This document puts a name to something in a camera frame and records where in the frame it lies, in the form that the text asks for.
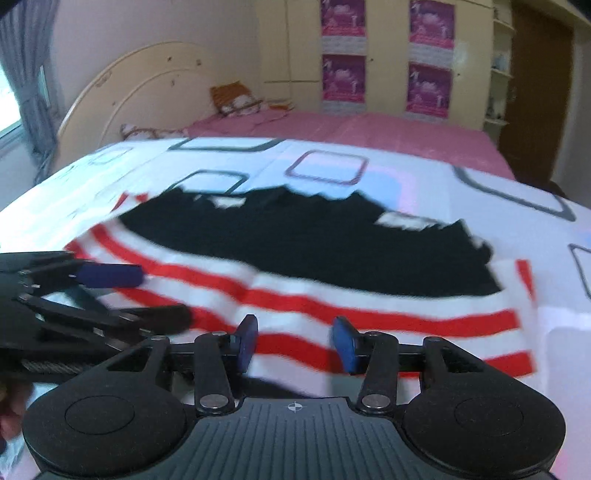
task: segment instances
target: bed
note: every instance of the bed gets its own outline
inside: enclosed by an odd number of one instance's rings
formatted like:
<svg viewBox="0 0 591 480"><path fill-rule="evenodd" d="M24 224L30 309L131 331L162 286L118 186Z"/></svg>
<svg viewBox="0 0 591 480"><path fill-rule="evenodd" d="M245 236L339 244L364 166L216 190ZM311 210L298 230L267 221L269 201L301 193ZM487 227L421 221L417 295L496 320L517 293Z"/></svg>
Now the bed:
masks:
<svg viewBox="0 0 591 480"><path fill-rule="evenodd" d="M166 42L117 60L88 85L59 130L53 171L121 140L122 124L184 129L192 137L273 137L379 148L513 179L484 132L367 113L288 112L273 119L220 119L210 100L215 66L190 43Z"/></svg>
<svg viewBox="0 0 591 480"><path fill-rule="evenodd" d="M125 67L128 61L134 65L131 71ZM212 118L215 112L209 102L212 72L204 52L179 43L140 50L103 72L60 129L59 171L0 213L4 226L1 251L67 245L102 261L125 261L121 250L104 249L99 237L106 229L124 244L129 236L117 230L116 217L177 186L221 196L281 186L329 199L345 199L359 192L411 223L448 224L464 219L474 236L492 246L491 268L497 279L503 285L520 286L498 297L519 321L501 332L485 332L468 340L485 349L475 349L479 355L493 345L496 350L491 355L507 360L515 367L514 376L560 407L568 433L554 472L562 480L584 478L591 421L586 405L591 392L584 381L591 375L591 212L503 175L486 173L491 167L486 159L492 158L487 152L493 148L479 132L442 127L450 132L448 140L436 141L441 128L425 124L379 115L327 122L324 116L305 112L254 125L242 135L219 132L216 129L222 127L217 124L219 119ZM181 109L155 100L163 89L168 89L166 97ZM184 97L195 89L201 93ZM118 141L122 123L145 125L148 121L146 126L160 128L192 125L195 138L108 145ZM301 140L277 138L286 136L280 135L287 131L284 128ZM374 137L368 135L377 130ZM263 133L266 138L244 138ZM367 148L371 146L382 150ZM479 153L482 164L469 164L480 158ZM148 257L153 252L148 244L141 244L138 251ZM460 304L472 313L476 309L486 314L491 309L490 304L478 306L471 297L461 299ZM274 327L281 330L286 325ZM301 336L318 346L317 325L310 325ZM418 341L416 334L407 331L397 335L402 341ZM459 340L465 342L463 335ZM520 363L524 352L533 360L528 369ZM282 375L272 380L302 376L312 394L347 394L359 387L355 378L336 375L326 382L309 365L302 367L277 356L272 360L284 366ZM267 371L272 362L266 361L258 358L254 369ZM405 383L401 391L412 397L416 383ZM7 480L29 480L36 473L25 452Z"/></svg>

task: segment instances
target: mattress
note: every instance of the mattress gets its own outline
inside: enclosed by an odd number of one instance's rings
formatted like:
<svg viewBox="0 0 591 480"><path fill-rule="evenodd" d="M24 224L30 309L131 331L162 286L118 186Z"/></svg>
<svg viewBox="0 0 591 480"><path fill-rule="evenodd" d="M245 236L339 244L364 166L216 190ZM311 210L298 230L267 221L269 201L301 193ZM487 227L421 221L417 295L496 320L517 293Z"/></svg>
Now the mattress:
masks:
<svg viewBox="0 0 591 480"><path fill-rule="evenodd" d="M349 125L347 140L351 143L372 140L371 129L369 134L356 137L355 122L371 125L379 117L337 119L338 123L324 122L323 116L298 114L266 122L261 128L280 128L282 120L307 118L307 122L299 122L302 134L333 139L343 138ZM420 131L427 127L409 123ZM400 148L397 141L406 140L396 132L384 136L384 126L377 127L382 130L379 141L384 144ZM216 135L214 128L220 126L211 119L200 128L200 134L211 137ZM474 132L459 129L459 134L470 136ZM494 271L499 282L506 284L522 273L522 264L515 260L525 259L531 265L528 288L508 291L512 295L507 300L515 303L521 324L509 333L527 342L537 370L531 380L559 406L567 420L569 431L555 473L564 480L586 478L587 425L591 421L586 401L590 392L589 383L580 379L591 375L591 211L499 176L425 160L428 155L420 158L331 143L228 135L124 142L88 155L0 213L2 251L60 249L85 232L115 220L138 202L176 186L219 194L287 186L300 194L322 194L331 199L359 192L388 211L443 223L463 219L471 233L490 243L493 262L508 265ZM449 141L452 154L454 145ZM139 247L143 255L150 254L148 245ZM504 340L497 345L500 349L513 346ZM507 353L503 350L495 355ZM309 385L317 385L316 371L309 371ZM31 462L25 453L7 480L33 478L36 469Z"/></svg>
<svg viewBox="0 0 591 480"><path fill-rule="evenodd" d="M240 118L213 116L196 122L188 130L193 138L289 138L377 148L515 179L509 165L484 132L381 113L332 116L309 112L263 112Z"/></svg>

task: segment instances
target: wooden headboard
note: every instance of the wooden headboard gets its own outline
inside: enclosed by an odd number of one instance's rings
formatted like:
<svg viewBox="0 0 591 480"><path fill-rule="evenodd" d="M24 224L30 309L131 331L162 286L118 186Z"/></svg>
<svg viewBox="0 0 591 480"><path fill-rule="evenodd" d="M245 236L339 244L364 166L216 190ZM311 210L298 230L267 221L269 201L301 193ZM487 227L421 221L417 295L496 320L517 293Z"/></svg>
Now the wooden headboard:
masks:
<svg viewBox="0 0 591 480"><path fill-rule="evenodd" d="M52 172L121 141L122 124L176 129L212 115L214 84L211 60L193 43L158 43L124 55L70 108L58 132Z"/></svg>

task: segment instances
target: blue rubber grip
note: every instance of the blue rubber grip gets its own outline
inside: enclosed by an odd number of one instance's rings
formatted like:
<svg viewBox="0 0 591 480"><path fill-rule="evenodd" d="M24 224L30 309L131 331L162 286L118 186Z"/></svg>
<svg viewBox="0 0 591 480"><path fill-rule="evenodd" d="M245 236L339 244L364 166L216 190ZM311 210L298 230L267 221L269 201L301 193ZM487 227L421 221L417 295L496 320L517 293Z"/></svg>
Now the blue rubber grip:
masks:
<svg viewBox="0 0 591 480"><path fill-rule="evenodd" d="M139 265L87 262L76 272L76 280L88 288L134 288L144 282Z"/></svg>
<svg viewBox="0 0 591 480"><path fill-rule="evenodd" d="M332 338L343 368L349 374L357 372L358 360L355 356L355 341L349 329L339 318L336 318L332 327Z"/></svg>

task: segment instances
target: orange pillow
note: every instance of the orange pillow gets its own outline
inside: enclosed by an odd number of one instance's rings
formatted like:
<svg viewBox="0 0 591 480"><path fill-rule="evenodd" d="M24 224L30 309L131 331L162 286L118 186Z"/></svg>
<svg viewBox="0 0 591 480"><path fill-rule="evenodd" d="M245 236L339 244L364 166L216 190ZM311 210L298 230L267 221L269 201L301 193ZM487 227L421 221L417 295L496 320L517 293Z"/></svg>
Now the orange pillow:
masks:
<svg viewBox="0 0 591 480"><path fill-rule="evenodd" d="M241 82L212 87L210 92L213 104L223 116L251 115L264 109L263 101L254 98Z"/></svg>

